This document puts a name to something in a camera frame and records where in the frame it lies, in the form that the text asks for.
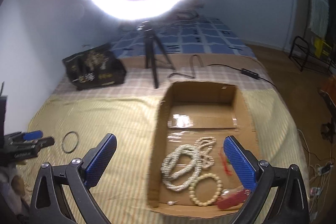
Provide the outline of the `brown leather wristwatch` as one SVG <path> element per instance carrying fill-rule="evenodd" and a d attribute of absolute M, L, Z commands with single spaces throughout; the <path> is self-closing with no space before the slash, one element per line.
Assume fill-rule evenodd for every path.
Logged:
<path fill-rule="evenodd" d="M 220 210 L 226 210 L 241 203 L 244 203 L 249 197 L 251 191 L 242 186 L 234 189 L 223 189 L 215 205 Z"/>

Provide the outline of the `white power strip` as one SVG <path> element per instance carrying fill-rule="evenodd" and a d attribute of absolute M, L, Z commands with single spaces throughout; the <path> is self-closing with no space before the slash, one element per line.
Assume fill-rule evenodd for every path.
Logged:
<path fill-rule="evenodd" d="M 331 164 L 331 163 L 327 163 L 327 165 L 325 165 L 325 166 L 320 166 L 317 169 L 317 174 L 319 176 L 323 176 L 325 174 L 328 174 L 333 169 L 333 166 L 334 165 Z"/>

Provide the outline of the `striped yellow bed cloth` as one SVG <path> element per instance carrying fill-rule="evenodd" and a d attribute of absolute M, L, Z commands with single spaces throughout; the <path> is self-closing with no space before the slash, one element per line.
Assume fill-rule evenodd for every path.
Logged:
<path fill-rule="evenodd" d="M 307 164 L 297 128 L 288 109 L 272 90 L 245 90 L 260 147 L 260 158 L 273 166 L 296 164 L 304 182 Z M 55 139 L 52 147 L 20 167 L 27 196 L 31 196 L 43 162 L 68 164 L 83 157 L 108 134 L 117 137 L 117 151 L 91 192 L 112 223 L 191 223 L 191 219 L 151 212 L 146 184 L 151 141 L 160 98 L 91 98 L 66 101 L 52 96 L 31 120 L 29 130 Z"/>

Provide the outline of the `cardboard box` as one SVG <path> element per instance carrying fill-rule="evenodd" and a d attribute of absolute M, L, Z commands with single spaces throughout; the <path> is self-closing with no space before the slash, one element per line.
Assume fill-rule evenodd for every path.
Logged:
<path fill-rule="evenodd" d="M 234 214 L 215 205 L 223 189 L 242 186 L 233 167 L 224 172 L 219 151 L 233 135 L 255 156 L 259 146 L 242 91 L 229 84 L 173 83 L 161 102 L 147 183 L 151 211 L 173 217 L 211 219 Z M 179 201 L 169 206 L 168 201 Z"/>

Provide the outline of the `black snack bag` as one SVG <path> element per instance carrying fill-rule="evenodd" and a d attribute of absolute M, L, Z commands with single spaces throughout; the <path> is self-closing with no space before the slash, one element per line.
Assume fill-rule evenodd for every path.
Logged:
<path fill-rule="evenodd" d="M 126 68 L 110 43 L 75 53 L 62 60 L 66 75 L 77 90 L 123 84 Z"/>

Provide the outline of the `orange wooden stool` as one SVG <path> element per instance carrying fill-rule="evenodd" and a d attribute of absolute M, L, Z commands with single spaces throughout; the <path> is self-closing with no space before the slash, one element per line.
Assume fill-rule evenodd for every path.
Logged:
<path fill-rule="evenodd" d="M 322 96 L 327 96 L 329 100 L 335 105 L 336 99 L 336 78 L 335 75 L 330 76 L 323 84 L 319 90 L 319 94 Z"/>

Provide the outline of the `black clothes rack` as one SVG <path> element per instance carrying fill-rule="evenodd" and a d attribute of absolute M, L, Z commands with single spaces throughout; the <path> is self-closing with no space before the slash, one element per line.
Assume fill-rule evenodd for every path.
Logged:
<path fill-rule="evenodd" d="M 335 70 L 335 0 L 296 0 L 289 58 L 303 71 Z"/>

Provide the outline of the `blue checkered quilt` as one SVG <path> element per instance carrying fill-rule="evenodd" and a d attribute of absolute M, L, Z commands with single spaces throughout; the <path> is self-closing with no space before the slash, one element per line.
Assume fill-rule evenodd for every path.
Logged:
<path fill-rule="evenodd" d="M 168 54 L 218 53 L 255 57 L 231 29 L 218 18 L 199 16 L 188 22 L 177 22 L 154 28 Z M 142 31 L 129 31 L 111 42 L 112 51 L 120 58 L 143 56 Z"/>

